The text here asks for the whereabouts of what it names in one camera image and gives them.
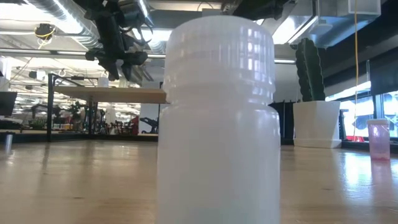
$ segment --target ceiling pipe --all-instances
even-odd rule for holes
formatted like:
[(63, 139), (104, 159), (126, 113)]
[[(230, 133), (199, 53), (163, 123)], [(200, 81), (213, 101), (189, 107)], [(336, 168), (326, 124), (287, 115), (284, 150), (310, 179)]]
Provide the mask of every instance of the ceiling pipe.
[(24, 0), (46, 14), (54, 17), (56, 26), (73, 37), (87, 49), (101, 47), (100, 38), (94, 22), (84, 18), (85, 12), (71, 0)]

